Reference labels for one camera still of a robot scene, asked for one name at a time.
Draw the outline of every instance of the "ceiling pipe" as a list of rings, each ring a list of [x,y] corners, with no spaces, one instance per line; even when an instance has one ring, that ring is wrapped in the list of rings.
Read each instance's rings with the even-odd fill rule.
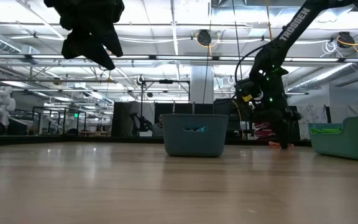
[[[16,0],[17,3],[19,3],[22,7],[24,7],[25,9],[27,9],[29,12],[31,12],[32,14],[34,14],[35,16],[37,16],[42,23],[48,27],[48,29],[50,29],[50,31],[52,31],[54,34],[56,34],[61,40],[64,40],[65,38],[55,29],[53,28],[42,16],[40,16],[39,14],[37,14],[34,10],[31,9],[31,5],[29,5],[26,2],[22,2],[21,0]]]
[[[358,77],[357,78],[353,78],[351,80],[348,80],[348,81],[345,81],[345,82],[342,82],[340,84],[337,84],[335,87],[342,87],[342,86],[347,86],[347,85],[350,85],[350,84],[353,84],[353,83],[357,83],[358,82]]]
[[[61,27],[60,24],[49,24],[52,28]],[[44,26],[42,23],[33,23],[33,22],[0,22],[0,26],[8,27],[25,27],[25,26]],[[136,28],[147,28],[150,27],[159,27],[159,28],[172,28],[172,24],[114,24],[115,27],[136,27]],[[176,24],[176,27],[193,27],[194,29],[209,29],[209,24]],[[238,29],[250,29],[252,24],[238,24]],[[235,29],[235,24],[211,24],[212,29]]]
[[[153,63],[114,63],[117,67],[120,68],[155,68],[161,65],[175,65],[176,61],[174,60],[164,60],[162,62],[153,62]],[[204,60],[181,60],[179,61],[180,65],[205,65]],[[231,61],[216,61],[216,60],[210,60],[210,65],[237,65],[237,61],[231,60]],[[242,65],[253,65],[254,61],[246,61],[243,62]],[[329,67],[332,68],[336,65],[342,65],[341,62],[284,62],[284,66],[294,66],[294,67]],[[69,67],[94,67],[98,68],[99,65],[97,63],[93,62],[84,62],[84,63],[77,63],[77,62],[41,62],[37,65],[32,65],[29,63],[10,63],[10,67],[63,67],[63,68],[69,68]]]
[[[47,82],[47,83],[112,83],[111,80],[19,80],[0,78],[0,82]]]
[[[24,74],[24,73],[21,73],[21,72],[19,72],[19,71],[16,71],[16,70],[14,70],[14,69],[11,69],[11,68],[9,68],[9,67],[7,67],[7,66],[4,66],[4,65],[1,65],[0,64],[0,73],[6,73],[6,74],[8,74],[8,75],[11,75],[11,76],[13,76],[13,77],[15,77],[15,76],[20,76],[20,77],[24,77],[24,78],[30,78],[30,76],[29,75],[26,75],[26,74]],[[4,82],[5,80],[10,80],[10,81],[12,81],[12,82],[18,82],[18,79],[0,79],[0,80],[2,80],[1,82]],[[40,87],[40,88],[50,88],[49,86],[43,86],[43,85],[40,85],[40,84],[38,84],[38,83],[34,83],[34,85],[36,86],[36,88],[37,87]]]
[[[179,55],[179,43],[177,36],[177,20],[175,19],[175,0],[171,0],[171,14],[172,14],[172,37],[173,37],[173,49],[175,51],[175,55]],[[180,69],[179,63],[176,62],[177,66],[177,79],[180,80]]]
[[[350,58],[352,57],[358,57],[358,53],[350,55]],[[356,71],[358,71],[358,63],[353,62],[337,65],[333,68],[323,68],[291,84],[287,91],[311,89],[324,83],[353,74]]]

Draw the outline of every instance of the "wall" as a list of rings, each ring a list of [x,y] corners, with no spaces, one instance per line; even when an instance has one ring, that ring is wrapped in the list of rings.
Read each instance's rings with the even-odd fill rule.
[[[309,95],[291,96],[288,99],[288,104],[290,106],[329,106],[331,104],[329,96],[329,85],[325,84],[319,90],[310,90]]]
[[[358,106],[358,89],[351,90],[331,87],[329,93],[331,105],[333,106]]]

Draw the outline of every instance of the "person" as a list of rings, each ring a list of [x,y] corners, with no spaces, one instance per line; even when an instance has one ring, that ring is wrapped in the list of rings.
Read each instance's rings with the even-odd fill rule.
[[[158,123],[152,125],[153,137],[164,137],[164,131],[162,127],[162,115],[158,117]]]

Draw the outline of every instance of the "ceiling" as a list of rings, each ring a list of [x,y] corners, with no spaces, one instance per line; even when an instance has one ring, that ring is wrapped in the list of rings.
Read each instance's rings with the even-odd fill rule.
[[[269,40],[269,31],[266,29],[267,13],[265,1],[249,1],[249,7],[241,6],[240,1],[236,2],[236,19],[231,11],[232,7],[215,7],[212,15],[209,16],[209,5],[211,0],[125,0],[126,6],[121,20],[115,25],[121,45],[126,55],[200,55],[207,56],[208,49],[199,46],[196,40],[192,39],[200,29],[209,29],[211,25],[211,37],[219,40],[211,51],[213,56],[232,56],[238,57],[245,55],[254,48],[266,44],[262,41]],[[303,1],[270,1],[272,2],[270,21],[272,24],[272,36],[276,37],[293,17],[296,10]],[[289,5],[278,5],[279,2],[290,2]],[[41,0],[27,1],[31,9],[40,17],[47,21],[62,36],[67,36],[70,32],[59,26],[60,16],[52,8],[47,8]],[[217,0],[212,0],[213,6],[217,6]],[[344,57],[355,53],[353,48],[337,49],[332,54],[324,53],[326,43],[322,40],[329,40],[337,37],[340,31],[348,31],[358,42],[358,10],[346,8],[340,11],[340,15],[331,12],[323,12],[308,30],[299,38],[299,44],[294,45],[288,57]],[[173,35],[172,20],[175,18],[176,33]],[[237,45],[236,30],[234,21],[237,23],[239,45]],[[257,36],[253,33],[262,30]],[[34,33],[44,38],[31,37]],[[55,40],[58,36],[46,27],[42,20],[20,5],[16,0],[0,0],[0,35],[13,44],[29,45],[39,50],[41,54],[60,54],[62,47],[61,40]],[[177,51],[175,50],[174,39],[178,39]],[[145,43],[150,40],[161,41],[162,43]],[[92,80],[94,77],[106,79],[109,75],[118,81],[118,84],[111,83],[88,83],[86,87],[90,90],[135,90],[136,78],[142,75],[146,79],[180,79],[189,80],[191,76],[191,66],[188,63],[162,64],[158,67],[119,67],[112,72],[104,72],[99,68],[88,67],[52,67],[47,68],[47,72],[40,72],[37,78],[61,77],[63,79]],[[216,76],[216,97],[222,97],[219,91],[230,91],[232,84],[230,78],[234,74],[235,65],[214,64]],[[313,71],[318,70],[315,66],[299,64],[297,66],[285,67],[290,74],[284,76],[286,85],[300,80]],[[28,75],[30,68],[13,67],[14,70]],[[43,67],[34,67],[33,72],[38,73]],[[242,71],[246,74],[250,65],[244,65]],[[54,86],[50,83],[42,85],[45,88],[69,88],[69,86]],[[154,84],[151,90],[179,90],[183,86]],[[126,93],[108,93],[108,98],[112,100],[130,100],[133,96]],[[181,100],[185,99],[186,93],[169,94],[166,93],[155,99],[161,100]]]

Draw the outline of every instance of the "white robot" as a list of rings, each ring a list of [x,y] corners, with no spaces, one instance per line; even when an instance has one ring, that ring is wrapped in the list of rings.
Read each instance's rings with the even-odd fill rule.
[[[12,87],[0,87],[0,122],[7,126],[9,124],[9,112],[16,109],[16,101],[11,98]]]
[[[53,128],[56,128],[58,130],[62,130],[63,129],[63,120],[61,119],[60,122],[58,123],[56,119],[52,119],[49,115],[46,115],[47,117],[47,120],[50,121],[50,125],[53,127]],[[72,121],[74,121],[75,118],[74,116],[71,116],[71,117],[68,117],[66,118],[66,121],[65,121],[65,129],[71,124]]]

